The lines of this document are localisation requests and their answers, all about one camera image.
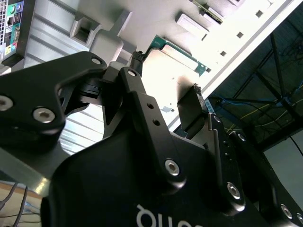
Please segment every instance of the white wall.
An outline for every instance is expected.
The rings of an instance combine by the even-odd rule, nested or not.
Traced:
[[[303,150],[303,131],[292,137]],[[265,155],[281,183],[303,209],[303,156],[295,144],[288,138],[267,150]]]

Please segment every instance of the metal frame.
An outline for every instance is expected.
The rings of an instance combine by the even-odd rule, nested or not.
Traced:
[[[280,141],[284,139],[285,137],[292,134],[294,131],[298,131],[300,128],[303,127],[303,121],[302,117],[292,108],[291,105],[288,104],[286,101],[286,98],[289,94],[286,94],[285,92],[285,86],[283,83],[283,75],[280,68],[280,61],[277,53],[277,46],[275,42],[274,34],[270,34],[270,41],[272,44],[272,49],[266,54],[266,56],[262,59],[260,64],[257,66],[255,71],[245,80],[245,82],[241,85],[241,87],[238,89],[238,91],[234,94],[232,98],[226,98],[226,97],[209,97],[213,100],[219,100],[219,102],[216,102],[213,106],[215,108],[216,113],[221,114],[226,119],[231,121],[233,124],[237,125],[238,127],[242,128],[243,131],[245,131],[246,135],[250,139],[251,142],[255,144],[256,147],[258,147],[260,150],[264,151],[273,144],[275,144],[277,141]],[[280,91],[279,93],[269,82],[268,80],[259,72],[259,70],[266,64],[266,62],[270,59],[271,56],[274,56],[275,64],[276,64],[276,71],[277,71],[277,78],[280,85]],[[276,101],[265,101],[265,100],[251,100],[251,99],[238,99],[237,97],[242,93],[242,91],[246,88],[246,86],[253,80],[254,77],[258,77],[258,79],[266,86],[266,88],[275,96]],[[227,111],[224,108],[224,105],[222,104],[222,101],[228,101],[233,103],[260,103],[260,104],[271,104],[275,105],[276,103],[281,103],[282,106],[291,114],[291,116],[295,119],[295,122],[293,125],[286,126],[281,130],[281,132],[277,132],[274,135],[270,136],[266,140],[264,140],[261,143],[257,143],[255,138],[253,137],[251,130],[252,128],[248,130],[248,125],[238,119],[236,116],[234,116],[232,113]]]

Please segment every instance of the mounting hole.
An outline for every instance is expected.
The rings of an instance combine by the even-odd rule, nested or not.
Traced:
[[[133,76],[133,77],[136,76],[136,74],[135,74],[133,71],[131,71],[131,70],[128,70],[127,72],[128,72],[129,75],[131,75],[131,76]]]
[[[224,155],[225,155],[225,157],[226,157],[228,160],[232,161],[232,158],[231,158],[231,156],[230,156],[228,153],[225,153]]]
[[[244,34],[243,34],[242,32],[239,32],[239,33],[237,34],[237,37],[238,37],[239,39],[241,39],[243,36],[244,36]]]
[[[226,52],[225,51],[222,51],[221,53],[220,53],[220,55],[222,55],[223,57],[226,55]]]
[[[226,141],[223,141],[223,144],[229,148],[229,144]]]
[[[260,18],[261,16],[263,15],[263,12],[261,10],[259,10],[257,13],[256,13],[256,16],[258,18]]]
[[[97,64],[97,65],[101,65],[101,61],[99,60],[99,59],[97,59],[97,58],[91,58],[91,61],[93,62],[93,63],[95,63],[95,64]]]
[[[160,126],[160,122],[158,121],[158,120],[156,120],[156,119],[153,119],[153,121],[152,121],[155,125],[157,125],[157,126]]]
[[[147,106],[148,106],[148,108],[153,109],[153,105],[152,104],[148,103]]]

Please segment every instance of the blue cable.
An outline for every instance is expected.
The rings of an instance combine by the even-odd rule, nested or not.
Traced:
[[[221,96],[218,96],[220,99],[222,99],[222,100],[224,100],[225,102],[227,102],[227,103],[229,103],[229,104],[232,104],[232,105],[245,105],[245,103],[232,103],[232,102],[230,102],[230,101],[227,101],[227,100],[225,100],[224,98],[222,98]]]
[[[229,104],[232,104],[232,105],[247,105],[247,103],[245,102],[241,102],[241,103],[233,103],[233,102],[230,102],[230,101],[227,101],[226,99],[222,98],[221,96],[217,95],[220,99],[222,99],[223,101],[229,103]],[[269,100],[269,99],[257,99],[257,100],[260,100],[260,101],[274,101],[274,100]]]

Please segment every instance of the metal plate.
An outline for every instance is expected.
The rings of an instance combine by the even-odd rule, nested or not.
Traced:
[[[149,52],[143,75],[146,93],[155,97],[160,107],[177,105],[199,79],[196,72],[158,49]]]

